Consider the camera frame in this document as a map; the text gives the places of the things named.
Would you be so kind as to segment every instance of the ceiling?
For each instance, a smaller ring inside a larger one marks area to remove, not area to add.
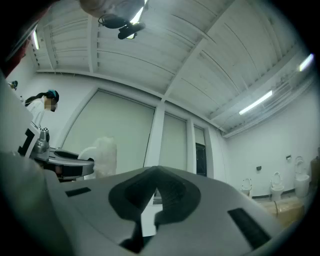
[[[76,0],[39,22],[37,72],[98,77],[178,105],[230,137],[283,109],[312,82],[295,30],[258,0],[149,0],[146,29],[118,39]],[[272,97],[239,111],[269,90]]]

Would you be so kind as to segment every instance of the ceiling beam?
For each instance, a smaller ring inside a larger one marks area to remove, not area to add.
[[[198,43],[196,43],[194,48],[190,51],[190,54],[184,59],[182,66],[177,71],[177,73],[175,74],[175,76],[171,80],[171,83],[166,88],[165,94],[161,100],[162,102],[165,102],[168,100],[169,95],[171,94],[173,89],[180,83],[182,76],[189,69],[190,65],[194,63],[197,56],[201,53],[201,51],[207,45],[207,42],[208,42],[207,37],[209,37],[208,35],[212,36],[216,32],[217,28],[219,28],[225,22],[225,19],[227,16],[227,10],[237,1],[239,1],[239,0],[230,1],[225,6],[225,8],[221,11],[221,13],[217,17],[215,17],[215,19],[213,20],[213,22],[211,23],[209,28],[206,30],[206,32],[204,33],[206,36],[204,36],[202,34],[203,38]]]
[[[42,24],[47,23],[50,20],[51,17],[51,10],[48,11],[48,13],[45,15],[45,17],[42,20]],[[52,70],[55,70],[57,68],[57,59],[55,54],[55,49],[53,46],[53,40],[52,40],[52,33],[51,33],[51,26],[43,26],[43,41],[46,48],[46,55],[49,59],[50,67]]]
[[[38,69],[36,71],[37,73],[69,73],[69,74],[79,74],[79,75],[85,75],[85,76],[89,76],[89,77],[95,77],[95,78],[101,78],[101,79],[106,79],[106,80],[110,80],[110,81],[114,81],[126,86],[130,86],[136,89],[139,89],[141,91],[144,91],[146,93],[149,93],[151,95],[157,96],[159,99],[161,99],[164,95],[156,92],[152,89],[149,89],[147,87],[144,87],[143,85],[139,84],[139,83],[135,83],[132,82],[128,79],[123,79],[123,78],[119,78],[119,77],[115,77],[115,76],[110,76],[110,75],[105,75],[105,74],[99,74],[99,73],[91,73],[88,71],[80,71],[80,70],[72,70],[72,69],[57,69],[57,70],[51,70],[51,69]],[[193,108],[188,107],[187,105],[184,105],[183,103],[174,100],[174,99],[168,99],[168,102],[198,116],[199,118],[205,120],[206,122],[208,122],[209,124],[212,124],[215,127],[219,127],[216,123],[214,123],[213,121],[209,120],[205,115],[195,111]],[[221,131],[223,132],[227,132],[226,130],[224,130],[223,128],[220,128]]]
[[[259,80],[254,82],[248,90],[243,91],[238,96],[233,98],[231,101],[220,107],[215,112],[211,113],[210,119],[215,120],[220,117],[224,112],[234,107],[236,104],[241,102],[242,100],[250,97],[256,90],[269,90],[271,86],[274,85],[274,77],[280,73],[280,71],[296,56],[299,52],[300,47],[296,44],[276,65],[274,65],[264,76],[262,76]]]
[[[88,15],[87,41],[88,41],[88,65],[90,73],[98,71],[98,19]]]

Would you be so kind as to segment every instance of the fluorescent light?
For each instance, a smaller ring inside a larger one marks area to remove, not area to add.
[[[133,19],[130,21],[132,24],[138,23],[142,14],[142,11],[144,10],[145,7],[142,7],[137,14],[133,17]],[[129,35],[127,38],[128,39],[133,39],[135,37],[135,34]]]
[[[34,30],[34,32],[33,32],[33,40],[34,40],[35,48],[37,50],[39,50],[39,42],[38,42],[38,37],[37,37],[36,30]]]
[[[256,102],[252,103],[250,106],[247,106],[245,109],[241,110],[239,112],[239,114],[242,115],[242,114],[246,113],[247,111],[249,111],[250,109],[253,109],[255,106],[259,105],[261,102],[268,99],[271,95],[272,95],[272,90],[269,91],[266,95],[264,95],[260,99],[258,99]]]
[[[299,71],[304,71],[314,59],[314,55],[311,53],[299,66]]]

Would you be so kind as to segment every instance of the roller shade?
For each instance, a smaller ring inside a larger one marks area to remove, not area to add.
[[[186,122],[165,114],[159,164],[187,170]]]

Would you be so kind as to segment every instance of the toilet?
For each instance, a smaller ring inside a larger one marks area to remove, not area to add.
[[[301,156],[298,156],[294,161],[294,188],[295,195],[298,198],[304,198],[309,191],[309,182],[310,176],[307,175],[307,168],[305,166],[304,159]]]
[[[252,184],[251,184],[250,178],[246,178],[243,180],[242,186],[241,186],[241,192],[244,193],[249,198],[252,198]]]
[[[285,186],[282,184],[281,175],[279,172],[275,172],[271,180],[271,200],[279,201],[284,190]]]

